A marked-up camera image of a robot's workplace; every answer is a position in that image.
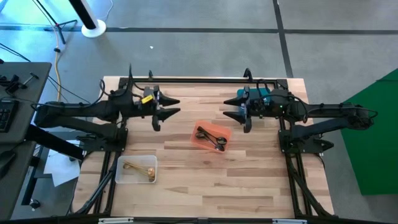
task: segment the white paper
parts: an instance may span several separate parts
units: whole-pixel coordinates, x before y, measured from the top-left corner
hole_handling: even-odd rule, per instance
[[[79,141],[76,140],[68,142],[79,144]],[[69,157],[50,150],[47,162],[45,163],[44,174],[52,174],[52,180],[56,187],[79,176],[79,162],[77,160],[70,161]]]

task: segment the white stand base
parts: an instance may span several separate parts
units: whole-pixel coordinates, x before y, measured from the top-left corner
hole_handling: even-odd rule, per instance
[[[105,33],[105,30],[106,30],[105,22],[102,20],[99,20],[99,19],[97,19],[97,21],[98,21],[97,28],[89,30],[83,25],[83,27],[81,27],[81,33],[85,37],[89,37],[89,38],[98,37],[98,36],[102,35],[103,33]]]

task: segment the green backdrop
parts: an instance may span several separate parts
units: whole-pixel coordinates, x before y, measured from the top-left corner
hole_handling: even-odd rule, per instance
[[[346,100],[379,112],[368,130],[341,130],[363,195],[398,194],[397,93],[398,69]]]

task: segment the yellow label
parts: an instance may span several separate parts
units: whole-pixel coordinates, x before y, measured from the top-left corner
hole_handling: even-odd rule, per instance
[[[141,100],[141,103],[148,103],[148,102],[149,102],[150,100],[152,100],[153,98],[154,98],[154,96],[149,95],[149,96],[143,98],[143,99]]]

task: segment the keyboard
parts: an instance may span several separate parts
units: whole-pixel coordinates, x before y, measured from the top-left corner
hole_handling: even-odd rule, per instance
[[[0,101],[0,133],[7,133],[18,109],[18,101]]]

